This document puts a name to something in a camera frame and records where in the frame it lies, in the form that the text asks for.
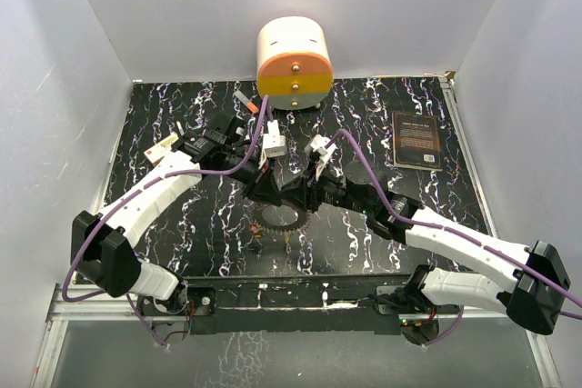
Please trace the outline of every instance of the gray floor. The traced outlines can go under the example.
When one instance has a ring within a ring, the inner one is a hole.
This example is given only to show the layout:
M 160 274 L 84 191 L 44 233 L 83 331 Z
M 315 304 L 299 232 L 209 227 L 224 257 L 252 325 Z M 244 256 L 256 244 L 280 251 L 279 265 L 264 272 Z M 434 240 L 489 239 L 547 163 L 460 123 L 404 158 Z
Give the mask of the gray floor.
M 164 326 L 161 333 L 174 329 Z M 465 319 L 427 351 L 372 333 L 189 336 L 167 353 L 134 322 L 71 322 L 53 388 L 541 387 L 526 332 Z

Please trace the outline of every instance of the cylindrical object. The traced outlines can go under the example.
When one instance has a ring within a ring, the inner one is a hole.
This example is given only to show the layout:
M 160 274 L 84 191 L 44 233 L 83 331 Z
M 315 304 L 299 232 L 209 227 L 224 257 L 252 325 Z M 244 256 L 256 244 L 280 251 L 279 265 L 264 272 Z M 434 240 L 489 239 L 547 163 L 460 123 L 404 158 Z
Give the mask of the cylindrical object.
M 329 93 L 334 72 L 321 26 L 305 17 L 267 23 L 256 41 L 258 93 L 276 109 L 303 109 Z

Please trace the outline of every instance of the book cover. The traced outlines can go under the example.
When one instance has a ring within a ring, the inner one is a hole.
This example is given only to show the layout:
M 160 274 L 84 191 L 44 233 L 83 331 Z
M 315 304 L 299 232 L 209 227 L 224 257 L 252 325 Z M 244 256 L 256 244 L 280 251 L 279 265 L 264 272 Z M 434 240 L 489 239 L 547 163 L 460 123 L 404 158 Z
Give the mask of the book cover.
M 437 118 L 392 113 L 394 165 L 417 170 L 442 170 Z

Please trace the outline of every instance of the black table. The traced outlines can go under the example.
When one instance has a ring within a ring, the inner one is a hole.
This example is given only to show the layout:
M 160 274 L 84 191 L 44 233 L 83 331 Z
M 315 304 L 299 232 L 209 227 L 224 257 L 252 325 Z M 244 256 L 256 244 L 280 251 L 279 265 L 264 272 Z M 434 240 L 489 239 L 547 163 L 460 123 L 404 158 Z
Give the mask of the black table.
M 254 82 L 139 84 L 134 87 L 117 150 L 106 201 L 139 181 L 152 165 L 144 151 L 176 130 L 203 127 L 216 111 L 251 114 L 233 96 L 240 89 L 258 102 Z M 438 117 L 444 170 L 428 172 L 392 165 L 391 114 L 404 111 Z M 306 166 L 303 152 L 315 134 L 332 136 L 344 127 L 368 158 L 389 174 L 391 189 L 420 198 L 442 215 L 486 232 L 474 186 L 436 77 L 337 80 L 318 110 L 275 111 L 289 153 L 279 161 L 276 177 L 284 183 Z M 331 165 L 338 174 L 355 158 L 340 143 Z M 288 241 L 249 230 L 250 203 L 239 183 L 206 178 L 184 193 L 145 232 L 136 250 L 145 259 L 184 276 L 267 274 L 412 273 L 418 264 L 452 262 L 386 241 L 372 234 L 364 216 L 322 205 L 309 226 Z

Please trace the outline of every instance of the white wall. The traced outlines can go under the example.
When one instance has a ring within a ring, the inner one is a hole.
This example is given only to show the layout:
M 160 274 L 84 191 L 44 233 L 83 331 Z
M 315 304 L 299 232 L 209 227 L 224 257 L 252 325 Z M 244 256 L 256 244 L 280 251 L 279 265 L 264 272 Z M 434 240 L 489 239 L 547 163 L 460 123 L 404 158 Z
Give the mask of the white wall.
M 269 20 L 307 15 L 336 76 L 457 70 L 494 0 L 89 0 L 132 79 L 256 76 Z
M 0 0 L 0 385 L 27 386 L 131 81 L 87 0 Z
M 581 65 L 580 0 L 497 0 L 457 75 L 463 125 L 501 236 L 554 244 L 578 295 Z M 560 319 L 548 342 L 564 385 L 580 386 L 582 324 Z

